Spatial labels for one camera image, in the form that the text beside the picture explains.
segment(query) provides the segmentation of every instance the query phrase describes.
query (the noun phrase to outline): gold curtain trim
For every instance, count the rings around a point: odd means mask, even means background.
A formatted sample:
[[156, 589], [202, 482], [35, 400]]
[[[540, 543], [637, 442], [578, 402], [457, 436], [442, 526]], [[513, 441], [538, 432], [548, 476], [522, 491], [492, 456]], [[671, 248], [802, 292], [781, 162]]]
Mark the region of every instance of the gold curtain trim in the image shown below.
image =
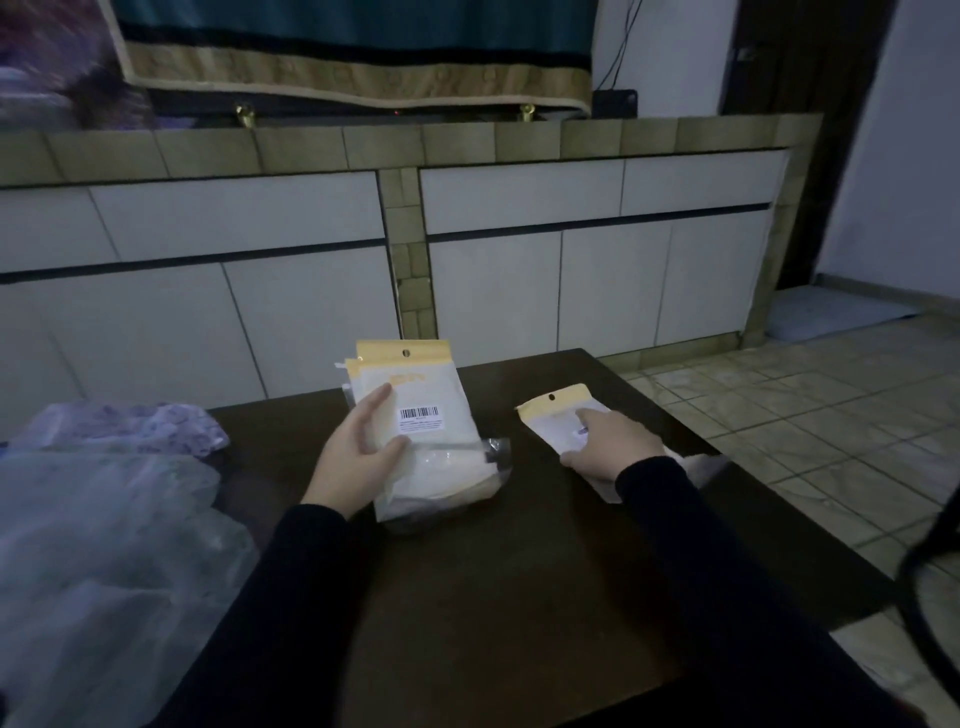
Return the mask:
[[377, 66], [232, 48], [125, 45], [128, 81], [152, 88], [274, 93], [383, 109], [539, 104], [590, 113], [591, 77], [582, 68], [503, 63]]

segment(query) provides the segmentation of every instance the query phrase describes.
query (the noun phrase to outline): white cabinet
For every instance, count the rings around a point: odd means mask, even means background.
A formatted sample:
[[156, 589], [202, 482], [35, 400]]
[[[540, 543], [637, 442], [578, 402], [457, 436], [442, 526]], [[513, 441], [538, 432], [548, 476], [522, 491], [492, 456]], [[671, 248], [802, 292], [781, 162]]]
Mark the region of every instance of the white cabinet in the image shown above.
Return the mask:
[[86, 187], [0, 192], [0, 273], [116, 262]]
[[357, 339], [396, 339], [383, 246], [224, 266], [269, 397], [340, 386]]
[[605, 356], [654, 345], [670, 226], [564, 231], [560, 349]]
[[19, 285], [92, 399], [202, 407], [263, 399], [219, 264]]
[[70, 370], [19, 285], [0, 286], [0, 442], [47, 404], [81, 396]]
[[92, 187], [123, 260], [383, 237], [373, 172]]
[[437, 328], [459, 366], [557, 349], [560, 236], [430, 245]]
[[620, 214], [772, 202], [786, 155], [775, 150], [627, 159]]
[[743, 329], [770, 215], [762, 210], [673, 222], [658, 346]]
[[425, 169], [426, 231], [441, 234], [616, 217], [623, 159]]

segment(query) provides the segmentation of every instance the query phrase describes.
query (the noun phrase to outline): cabinet door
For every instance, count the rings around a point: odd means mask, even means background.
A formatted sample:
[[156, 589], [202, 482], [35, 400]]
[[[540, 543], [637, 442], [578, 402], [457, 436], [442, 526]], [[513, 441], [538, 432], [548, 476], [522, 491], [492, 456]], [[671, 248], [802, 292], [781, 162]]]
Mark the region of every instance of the cabinet door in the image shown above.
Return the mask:
[[658, 345], [743, 329], [770, 214], [762, 210], [674, 221]]
[[91, 188], [123, 260], [383, 237], [373, 172]]
[[0, 442], [47, 404], [81, 396], [70, 370], [19, 285], [0, 286]]
[[201, 407], [263, 399], [219, 264], [21, 285], [92, 399]]
[[459, 366], [557, 350], [559, 232], [433, 243], [430, 264]]
[[670, 225], [564, 231], [560, 349], [605, 356], [654, 345]]
[[268, 397], [340, 386], [357, 339], [396, 339], [383, 246], [224, 266]]
[[86, 187], [0, 192], [0, 273], [116, 262]]

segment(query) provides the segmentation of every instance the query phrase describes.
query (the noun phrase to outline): barcode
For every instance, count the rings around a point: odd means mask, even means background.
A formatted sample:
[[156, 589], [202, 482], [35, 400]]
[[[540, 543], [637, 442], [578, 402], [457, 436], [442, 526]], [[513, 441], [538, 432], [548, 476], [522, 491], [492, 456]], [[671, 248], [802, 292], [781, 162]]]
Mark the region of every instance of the barcode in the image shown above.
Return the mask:
[[413, 407], [411, 409], [401, 409], [401, 420], [415, 420], [417, 417], [437, 417], [440, 414], [440, 407]]

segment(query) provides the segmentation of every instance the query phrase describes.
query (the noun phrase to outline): black sleeve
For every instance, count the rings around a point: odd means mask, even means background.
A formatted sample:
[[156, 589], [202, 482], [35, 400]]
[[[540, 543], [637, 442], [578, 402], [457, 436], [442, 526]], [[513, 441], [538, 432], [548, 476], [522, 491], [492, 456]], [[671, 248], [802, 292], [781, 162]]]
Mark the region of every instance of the black sleeve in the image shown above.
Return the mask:
[[616, 490], [670, 581], [698, 666], [741, 725], [923, 726], [807, 619], [669, 457]]
[[332, 723], [349, 577], [348, 524], [287, 511], [239, 596], [151, 725]]

